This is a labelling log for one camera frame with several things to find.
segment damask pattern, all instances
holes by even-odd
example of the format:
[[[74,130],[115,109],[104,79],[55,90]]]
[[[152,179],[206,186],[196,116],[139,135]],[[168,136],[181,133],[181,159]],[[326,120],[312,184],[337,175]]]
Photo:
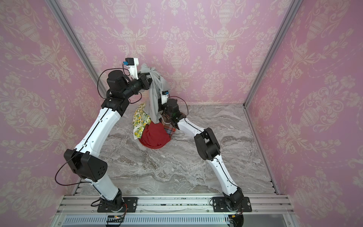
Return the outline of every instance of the damask pattern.
[[[248,110],[301,226],[363,225],[362,8],[303,1]]]
[[[49,226],[63,195],[54,175],[98,115],[100,98],[45,1],[0,1],[0,214],[5,226]],[[95,34],[78,30],[106,61]],[[69,167],[57,180],[77,180]]]
[[[138,57],[189,103],[243,103],[291,0],[58,2],[98,73]]]

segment red wire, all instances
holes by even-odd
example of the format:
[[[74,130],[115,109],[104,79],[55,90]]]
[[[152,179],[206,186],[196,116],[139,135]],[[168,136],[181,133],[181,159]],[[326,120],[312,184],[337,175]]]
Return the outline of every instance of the red wire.
[[[126,215],[126,212],[127,212],[127,204],[125,203],[125,206],[126,206],[126,209],[125,209],[125,212],[123,213],[123,215],[122,216],[124,216],[125,217],[125,215]]]

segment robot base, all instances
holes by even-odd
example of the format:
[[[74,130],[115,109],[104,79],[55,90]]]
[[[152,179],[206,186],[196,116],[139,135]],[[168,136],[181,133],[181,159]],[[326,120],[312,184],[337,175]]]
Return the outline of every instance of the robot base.
[[[224,197],[213,197],[212,203],[214,212],[230,212]],[[242,212],[252,212],[251,202],[248,197],[243,197],[240,205]]]
[[[127,205],[127,213],[135,213],[138,198],[137,197],[122,197],[122,198],[123,198],[124,204]],[[125,212],[125,208],[126,208],[126,206],[122,206],[121,210],[119,210],[118,212],[119,213]],[[112,211],[112,206],[107,205],[107,203],[100,202],[97,212],[98,213],[111,213],[111,212],[115,212],[115,211]]]

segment red cloth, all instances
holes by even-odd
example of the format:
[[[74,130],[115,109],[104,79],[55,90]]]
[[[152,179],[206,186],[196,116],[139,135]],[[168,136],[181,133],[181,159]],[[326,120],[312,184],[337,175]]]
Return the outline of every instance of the red cloth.
[[[154,124],[154,122],[151,122],[150,125],[145,126],[139,141],[145,147],[159,149],[170,141],[170,137],[162,123]]]

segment black cable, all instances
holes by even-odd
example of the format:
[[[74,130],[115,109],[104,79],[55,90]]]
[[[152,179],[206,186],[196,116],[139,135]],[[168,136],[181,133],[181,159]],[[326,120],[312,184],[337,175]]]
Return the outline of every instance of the black cable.
[[[130,71],[129,71],[128,69],[125,69],[125,68],[123,67],[123,65],[122,65],[122,68],[112,68],[112,69],[122,69],[124,74],[125,74],[125,70],[127,70],[127,71],[129,72],[129,74],[128,74],[127,76],[129,76],[129,75],[130,75]],[[99,89],[98,89],[99,80],[100,80],[100,78],[101,78],[101,76],[102,76],[102,74],[103,74],[104,72],[106,72],[107,70],[112,70],[112,69],[106,69],[106,70],[105,70],[105,71],[103,71],[103,72],[99,75],[99,77],[98,77],[98,80],[97,80],[97,92],[98,92],[98,94],[100,95],[100,97],[101,97],[101,98],[103,98],[103,97],[102,97],[102,95],[99,93]]]
[[[64,163],[57,171],[56,173],[56,176],[54,177],[54,180],[56,181],[57,184],[59,185],[62,185],[62,186],[71,186],[71,185],[77,185],[77,184],[82,184],[82,183],[91,183],[91,182],[88,182],[88,181],[84,181],[84,182],[78,182],[78,183],[73,183],[73,184],[68,184],[68,185],[64,185],[64,184],[61,184],[57,181],[57,175],[59,173],[59,171],[61,171],[61,169],[63,168],[63,166],[65,166],[70,160],[72,160],[74,157],[76,157],[79,153],[76,153],[75,155],[73,155],[66,163]]]
[[[240,214],[240,215],[238,215],[238,216],[241,216],[241,219],[239,220],[240,225],[237,225],[236,220],[234,220],[233,218],[229,218],[229,222],[230,222],[230,223],[232,223],[232,224],[233,224],[233,226],[236,226],[236,227],[242,227],[242,226],[243,226],[243,224],[244,224],[244,222],[245,222],[245,219],[244,219],[244,217],[243,217],[243,214]]]
[[[137,103],[138,101],[140,101],[142,99],[142,93],[141,92],[138,92],[138,93],[140,93],[140,95],[141,95],[141,97],[139,98],[139,100],[137,100],[136,102],[131,102],[131,100],[129,99],[130,104],[135,104],[135,103]]]
[[[196,127],[194,127],[193,125],[191,125],[189,122],[187,122],[188,123],[188,125],[190,125],[190,126],[192,126],[193,128],[195,128],[196,130],[198,130],[198,131],[200,131],[199,129],[197,129]]]
[[[241,213],[243,213],[243,210],[242,210],[242,202],[240,203],[240,207],[238,208],[237,212],[234,215],[238,215],[238,213],[240,212],[240,210],[241,210]]]
[[[111,220],[111,221],[106,221],[107,225],[106,227],[109,227],[109,223],[115,223],[115,222],[119,222],[120,224],[117,226],[117,227],[120,227],[120,225],[123,223],[123,220],[125,219],[125,215],[126,215],[126,212],[127,212],[127,204],[125,203],[124,205],[122,206],[125,206],[125,212],[123,213],[123,215],[121,215],[122,219],[121,218],[117,218],[117,219],[114,219],[114,220]]]
[[[178,96],[169,96],[169,98],[171,98],[171,97],[177,97],[177,98],[179,98],[179,99],[181,99],[181,100],[183,100],[184,101],[184,99],[182,99],[182,98],[180,98],[180,97],[178,97]],[[189,114],[189,109],[188,109],[188,105],[187,105],[187,103],[184,101],[184,103],[185,103],[185,105],[187,106],[187,115],[186,116],[188,116],[188,114]]]
[[[216,158],[214,158],[214,159],[215,159],[215,160],[217,160],[217,162],[218,162],[218,163],[219,163],[219,165],[221,166],[221,169],[222,169],[222,171],[223,171],[224,175],[226,175],[226,177],[227,177],[228,181],[229,181],[231,184],[233,184],[234,186],[238,187],[237,185],[235,185],[234,183],[232,183],[232,182],[229,180],[229,178],[228,178],[227,174],[224,172],[224,169],[222,168],[222,164],[219,162],[219,160],[218,160],[218,159],[216,159]]]
[[[98,207],[99,205],[101,205],[101,203],[96,204],[96,205],[93,205],[94,203],[96,203],[96,202],[98,202],[98,201],[100,201],[100,199],[97,199],[96,201],[93,201],[93,202],[91,203],[91,206],[92,206],[92,207]]]
[[[102,120],[102,118],[105,116],[105,114],[107,113],[107,111],[108,111],[109,109],[107,109],[106,110],[106,112],[102,115],[102,117],[100,118],[100,120]],[[92,132],[89,134],[89,136],[87,137],[87,139],[86,139],[86,142],[85,143],[87,143],[87,141],[88,141],[88,139],[90,138],[90,136],[92,135],[92,133],[94,132],[94,130],[97,128],[97,125],[99,124],[99,121],[97,122],[97,124],[96,124],[96,126],[93,128],[93,130],[92,130]],[[78,182],[78,183],[73,183],[73,184],[68,184],[68,185],[64,185],[64,184],[61,184],[61,183],[59,183],[58,181],[57,181],[57,175],[58,175],[58,173],[59,173],[59,171],[61,171],[61,169],[70,161],[70,160],[72,160],[74,157],[76,157],[77,155],[79,155],[80,154],[80,151],[83,149],[83,147],[81,147],[81,149],[75,154],[75,155],[73,155],[68,161],[66,161],[66,163],[64,163],[59,169],[58,169],[58,171],[57,171],[57,173],[56,173],[56,175],[55,175],[55,177],[54,177],[54,180],[55,180],[55,182],[57,183],[57,184],[59,184],[59,185],[62,185],[62,186],[71,186],[71,185],[76,185],[76,184],[82,184],[82,183],[91,183],[91,182],[88,182],[88,181],[84,181],[84,182]]]
[[[128,72],[129,72],[129,74],[128,75],[126,75],[126,76],[129,76],[130,75],[130,71],[128,70],[128,69],[125,69],[124,67],[123,67],[124,65],[122,64],[122,71],[123,71],[123,73],[125,74],[125,70],[127,70]]]

